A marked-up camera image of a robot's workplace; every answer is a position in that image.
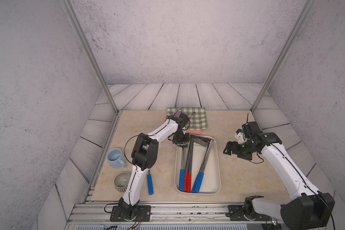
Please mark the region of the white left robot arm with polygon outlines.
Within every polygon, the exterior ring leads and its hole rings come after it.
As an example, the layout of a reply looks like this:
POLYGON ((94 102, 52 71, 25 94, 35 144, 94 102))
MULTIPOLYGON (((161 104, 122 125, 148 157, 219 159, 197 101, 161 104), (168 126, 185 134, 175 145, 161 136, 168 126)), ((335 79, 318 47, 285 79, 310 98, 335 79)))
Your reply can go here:
POLYGON ((183 128, 188 122, 189 117, 186 113, 173 114, 168 116, 167 120, 156 130, 138 135, 131 154, 133 164, 131 178, 124 195, 118 202, 121 212, 128 219, 134 218, 137 214, 142 184, 149 169, 157 161, 159 144, 172 135, 181 141, 185 136, 183 128))

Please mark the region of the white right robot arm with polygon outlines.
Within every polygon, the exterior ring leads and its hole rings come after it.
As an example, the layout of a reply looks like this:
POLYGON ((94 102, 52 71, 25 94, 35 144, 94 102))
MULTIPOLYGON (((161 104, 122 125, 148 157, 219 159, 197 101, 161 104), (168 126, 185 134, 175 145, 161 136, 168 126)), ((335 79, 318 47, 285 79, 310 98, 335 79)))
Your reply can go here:
POLYGON ((333 219, 334 198, 322 193, 299 169, 287 153, 280 138, 273 132, 242 134, 237 141, 229 141, 224 154, 237 155, 252 160, 252 154, 263 155, 275 169, 283 182, 291 201, 287 204, 264 199, 263 196, 249 196, 240 212, 250 221, 266 215, 285 223, 290 230, 322 228, 333 219))

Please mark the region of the cream storage box tray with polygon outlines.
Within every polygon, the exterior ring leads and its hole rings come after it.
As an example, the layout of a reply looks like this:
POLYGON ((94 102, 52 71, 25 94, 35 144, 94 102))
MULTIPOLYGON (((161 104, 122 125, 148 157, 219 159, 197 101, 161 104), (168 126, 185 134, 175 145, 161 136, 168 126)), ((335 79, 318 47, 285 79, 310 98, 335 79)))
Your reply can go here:
MULTIPOLYGON (((206 160, 206 167, 203 172, 203 178, 201 182, 201 187, 197 194, 200 195, 215 195, 221 190, 221 178, 219 170, 219 157, 217 150, 217 143, 213 137, 205 136, 206 138, 212 139, 212 145, 210 148, 210 153, 208 159, 206 160)), ((197 143, 194 143, 193 148, 193 160, 192 160, 192 170, 191 170, 191 188, 194 186, 195 179, 200 174, 200 168, 202 166, 207 147, 203 147, 197 143)), ((175 161, 175 177, 174 185, 176 189, 179 190, 179 174, 181 169, 181 152, 182 148, 176 148, 176 161, 175 161)))

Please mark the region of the grey hoe red handle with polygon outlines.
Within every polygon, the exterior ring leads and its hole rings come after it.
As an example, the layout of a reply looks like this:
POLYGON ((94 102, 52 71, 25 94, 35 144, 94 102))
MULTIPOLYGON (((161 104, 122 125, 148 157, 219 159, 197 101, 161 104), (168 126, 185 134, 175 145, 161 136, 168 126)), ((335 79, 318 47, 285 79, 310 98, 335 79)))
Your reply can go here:
POLYGON ((193 158, 193 147, 194 147, 194 138, 190 139, 189 149, 186 160, 186 169, 185 169, 185 187, 184 192, 191 192, 191 170, 192 170, 192 158, 193 158))
POLYGON ((190 135, 190 142, 186 160, 186 171, 185 171, 185 192, 191 192, 191 170, 192 170, 192 160, 193 160, 193 148, 194 143, 197 143, 203 147, 207 147, 210 143, 210 139, 197 135, 190 135))

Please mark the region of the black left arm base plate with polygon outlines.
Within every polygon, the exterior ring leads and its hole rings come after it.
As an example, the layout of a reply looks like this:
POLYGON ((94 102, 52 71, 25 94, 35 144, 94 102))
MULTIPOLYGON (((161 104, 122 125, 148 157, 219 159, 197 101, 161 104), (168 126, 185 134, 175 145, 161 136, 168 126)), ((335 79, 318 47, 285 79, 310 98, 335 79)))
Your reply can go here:
POLYGON ((137 206, 136 211, 131 216, 124 214, 119 206, 114 206, 111 211, 111 222, 149 222, 151 214, 151 206, 137 206))

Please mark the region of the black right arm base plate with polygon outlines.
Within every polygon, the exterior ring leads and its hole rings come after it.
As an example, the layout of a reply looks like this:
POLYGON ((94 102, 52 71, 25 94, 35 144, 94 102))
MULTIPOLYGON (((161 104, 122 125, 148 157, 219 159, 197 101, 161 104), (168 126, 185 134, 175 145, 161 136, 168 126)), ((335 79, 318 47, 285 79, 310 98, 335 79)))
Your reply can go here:
POLYGON ((271 217, 263 214, 245 214, 243 205, 228 205, 225 216, 230 218, 230 221, 271 221, 271 217))

